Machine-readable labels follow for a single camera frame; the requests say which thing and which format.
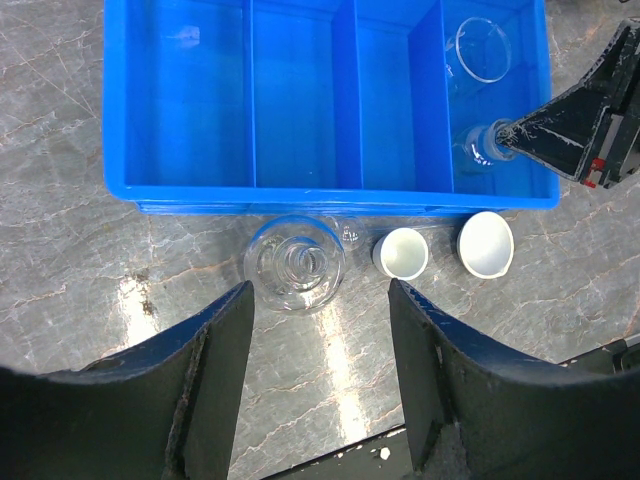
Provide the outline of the blue plastic divided bin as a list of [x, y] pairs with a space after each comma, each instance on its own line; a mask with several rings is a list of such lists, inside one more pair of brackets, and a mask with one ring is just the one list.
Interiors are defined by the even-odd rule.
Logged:
[[[449, 99], [445, 42], [496, 22], [505, 77]], [[454, 173], [454, 136], [548, 101], [541, 1], [108, 1], [109, 191], [148, 214], [458, 216], [550, 209], [518, 156]]]

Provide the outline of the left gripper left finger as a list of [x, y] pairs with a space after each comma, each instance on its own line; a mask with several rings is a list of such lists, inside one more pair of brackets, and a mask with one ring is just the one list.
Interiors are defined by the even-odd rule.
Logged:
[[85, 368], [1, 371], [5, 479], [224, 479], [254, 325], [244, 282]]

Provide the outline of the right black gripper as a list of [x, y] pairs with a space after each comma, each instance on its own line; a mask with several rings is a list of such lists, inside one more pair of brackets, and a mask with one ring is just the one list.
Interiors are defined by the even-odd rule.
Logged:
[[502, 127], [497, 143], [593, 189], [637, 174], [639, 19], [623, 20], [577, 84]]

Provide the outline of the small clear glass beaker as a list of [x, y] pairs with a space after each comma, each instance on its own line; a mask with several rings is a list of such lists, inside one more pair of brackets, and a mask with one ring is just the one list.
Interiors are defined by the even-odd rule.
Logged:
[[498, 131], [509, 122], [509, 119], [498, 119], [456, 134], [452, 144], [454, 173], [459, 176], [485, 174], [496, 165], [514, 160], [516, 153], [497, 143]]

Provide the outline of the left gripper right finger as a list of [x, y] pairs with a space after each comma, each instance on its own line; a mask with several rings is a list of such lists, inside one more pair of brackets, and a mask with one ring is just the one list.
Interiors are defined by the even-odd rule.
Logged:
[[639, 340], [561, 364], [527, 355], [390, 283], [390, 321], [412, 466], [455, 426], [476, 479], [635, 479]]

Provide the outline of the small white crucible cup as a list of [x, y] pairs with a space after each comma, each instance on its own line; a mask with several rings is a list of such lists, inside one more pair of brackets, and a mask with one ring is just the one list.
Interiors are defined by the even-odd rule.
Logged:
[[379, 239], [372, 252], [375, 267], [390, 278], [410, 281], [426, 269], [429, 249], [418, 231], [397, 228]]

